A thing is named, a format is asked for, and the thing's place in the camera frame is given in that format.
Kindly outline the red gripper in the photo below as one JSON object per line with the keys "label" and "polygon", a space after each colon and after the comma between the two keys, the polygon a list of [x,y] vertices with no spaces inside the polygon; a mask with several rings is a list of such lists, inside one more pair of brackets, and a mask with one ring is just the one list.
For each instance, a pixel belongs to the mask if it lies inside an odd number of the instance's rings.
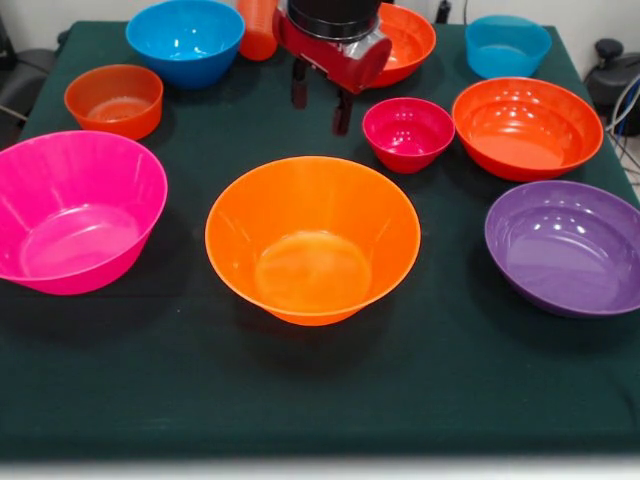
{"label": "red gripper", "polygon": [[354,95],[370,87],[390,57],[392,43],[379,26],[378,15],[359,22],[331,23],[302,14],[294,7],[278,7],[273,14],[273,34],[295,57],[291,101],[305,109],[308,101],[308,66],[338,85],[338,105],[332,130],[348,133]]}

